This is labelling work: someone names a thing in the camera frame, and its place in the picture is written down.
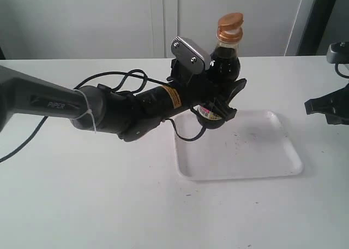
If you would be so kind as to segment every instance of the table surface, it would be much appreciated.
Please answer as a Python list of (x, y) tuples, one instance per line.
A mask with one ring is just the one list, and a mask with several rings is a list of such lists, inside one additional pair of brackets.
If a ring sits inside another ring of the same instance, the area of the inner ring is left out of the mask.
[[(306, 100), (346, 80), (322, 56), (240, 61), (248, 84), (234, 106), (278, 114), (304, 163), (300, 175), (188, 181), (176, 171), (169, 123), (124, 143), (49, 118), (28, 146), (0, 164), (1, 248), (347, 248), (349, 126), (327, 125), (325, 116), (304, 109)], [(162, 80), (170, 73), (170, 59), (0, 65), (70, 88), (108, 70), (140, 68)], [(128, 79), (126, 86), (139, 83)], [(0, 134), (1, 156), (39, 120), (15, 115)]]

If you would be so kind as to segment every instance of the bottle cap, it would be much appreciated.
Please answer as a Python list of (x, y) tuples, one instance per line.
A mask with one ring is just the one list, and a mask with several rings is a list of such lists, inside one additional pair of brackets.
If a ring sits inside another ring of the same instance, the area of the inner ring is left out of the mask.
[(241, 28), (243, 22), (242, 13), (224, 15), (218, 21), (217, 38), (224, 43), (238, 43), (243, 35)]

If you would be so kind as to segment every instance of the piper logo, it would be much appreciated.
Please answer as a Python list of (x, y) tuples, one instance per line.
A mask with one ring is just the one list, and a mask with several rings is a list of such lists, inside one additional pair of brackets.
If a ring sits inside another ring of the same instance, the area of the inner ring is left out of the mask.
[(55, 108), (55, 109), (64, 109), (65, 104), (64, 103), (57, 103), (57, 102), (49, 102), (47, 107)]

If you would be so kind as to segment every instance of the white tray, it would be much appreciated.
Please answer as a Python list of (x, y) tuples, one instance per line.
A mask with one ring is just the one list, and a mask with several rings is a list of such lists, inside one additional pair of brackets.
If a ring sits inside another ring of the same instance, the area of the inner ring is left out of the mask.
[[(185, 112), (175, 118), (180, 135), (195, 136), (201, 126)], [(178, 172), (189, 180), (224, 180), (297, 175), (303, 170), (275, 113), (239, 110), (235, 118), (197, 141), (175, 135)]]

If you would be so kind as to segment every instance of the bottle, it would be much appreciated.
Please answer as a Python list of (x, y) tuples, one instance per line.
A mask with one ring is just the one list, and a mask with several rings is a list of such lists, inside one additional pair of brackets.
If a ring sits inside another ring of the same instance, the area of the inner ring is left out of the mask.
[[(216, 84), (228, 84), (235, 81), (240, 72), (238, 43), (242, 39), (243, 14), (230, 13), (218, 21), (216, 48), (211, 54), (211, 65), (207, 71), (208, 78)], [(213, 104), (199, 106), (199, 123), (208, 129), (216, 129), (224, 124), (224, 119), (217, 115)]]

